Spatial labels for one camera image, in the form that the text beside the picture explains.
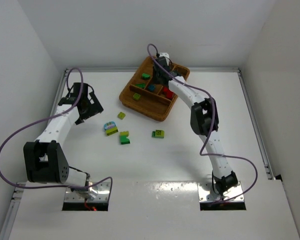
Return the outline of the red top lego stack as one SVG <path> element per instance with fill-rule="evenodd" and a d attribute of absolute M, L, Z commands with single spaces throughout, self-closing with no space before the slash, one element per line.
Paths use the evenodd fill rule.
<path fill-rule="evenodd" d="M 170 91 L 170 90 L 165 91 L 165 92 L 164 92 L 164 95 L 165 95 L 165 97 L 166 97 L 167 99 L 170 99 L 170 100 L 172 100 L 173 97 L 174 97 L 174 93 L 173 93 L 172 91 Z"/>

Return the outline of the dark green split lego piece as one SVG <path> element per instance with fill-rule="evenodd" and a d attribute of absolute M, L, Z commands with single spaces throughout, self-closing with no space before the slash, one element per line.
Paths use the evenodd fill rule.
<path fill-rule="evenodd" d="M 146 87 L 146 84 L 145 83 L 138 83 L 135 86 L 138 87 L 138 88 L 144 89 Z"/>

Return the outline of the cyan lime lego stack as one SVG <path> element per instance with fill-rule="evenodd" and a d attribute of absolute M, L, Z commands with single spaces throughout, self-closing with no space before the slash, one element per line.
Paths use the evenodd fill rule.
<path fill-rule="evenodd" d="M 114 121 L 109 121 L 104 124 L 103 129 L 106 136 L 113 135 L 118 132 L 118 127 Z"/>

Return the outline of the lime green small lego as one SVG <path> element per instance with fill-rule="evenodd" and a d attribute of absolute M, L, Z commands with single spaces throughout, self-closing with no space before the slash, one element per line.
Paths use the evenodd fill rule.
<path fill-rule="evenodd" d="M 117 115 L 117 117 L 120 119 L 120 120 L 123 120 L 125 117 L 126 117 L 126 114 L 124 112 L 119 112 L 119 114 Z"/>

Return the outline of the green lime lego pair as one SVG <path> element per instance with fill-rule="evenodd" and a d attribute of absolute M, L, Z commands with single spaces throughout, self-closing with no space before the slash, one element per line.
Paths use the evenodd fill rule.
<path fill-rule="evenodd" d="M 163 139 L 165 137 L 165 132 L 163 130 L 160 129 L 156 129 L 152 132 L 151 136 L 153 138 L 160 138 Z"/>

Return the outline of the small cyan lego cube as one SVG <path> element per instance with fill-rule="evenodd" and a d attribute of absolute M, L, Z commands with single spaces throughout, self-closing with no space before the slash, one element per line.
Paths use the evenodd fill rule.
<path fill-rule="evenodd" d="M 147 88 L 150 92 L 154 92 L 155 91 L 155 89 L 156 89 L 156 86 L 155 85 L 153 85 L 153 84 L 150 84 L 149 86 L 148 86 L 148 88 Z"/>

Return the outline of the lime piece of split lego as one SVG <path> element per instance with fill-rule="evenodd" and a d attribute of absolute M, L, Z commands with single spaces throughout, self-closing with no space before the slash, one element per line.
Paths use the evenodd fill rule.
<path fill-rule="evenodd" d="M 133 96 L 132 96 L 132 99 L 134 101 L 139 101 L 141 99 L 141 95 L 138 94 L 138 93 L 134 93 Z"/>

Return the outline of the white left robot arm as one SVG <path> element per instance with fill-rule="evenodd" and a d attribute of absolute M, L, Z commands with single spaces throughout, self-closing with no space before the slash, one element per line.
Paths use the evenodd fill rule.
<path fill-rule="evenodd" d="M 94 89 L 87 83 L 76 82 L 69 93 L 59 101 L 53 118 L 35 141 L 23 147 L 26 175 L 29 182 L 61 184 L 83 191 L 88 186 L 90 175 L 70 167 L 62 146 L 73 125 L 101 113 L 103 107 Z"/>

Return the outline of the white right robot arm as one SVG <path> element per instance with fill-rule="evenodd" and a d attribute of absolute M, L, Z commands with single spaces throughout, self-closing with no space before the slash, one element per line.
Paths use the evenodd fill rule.
<path fill-rule="evenodd" d="M 219 117 L 213 97 L 204 97 L 186 83 L 185 78 L 170 67 L 167 53 L 156 53 L 153 60 L 153 76 L 156 82 L 177 95 L 190 109 L 190 127 L 203 142 L 212 165 L 212 189 L 223 196 L 238 184 L 238 179 L 224 155 L 218 134 Z"/>

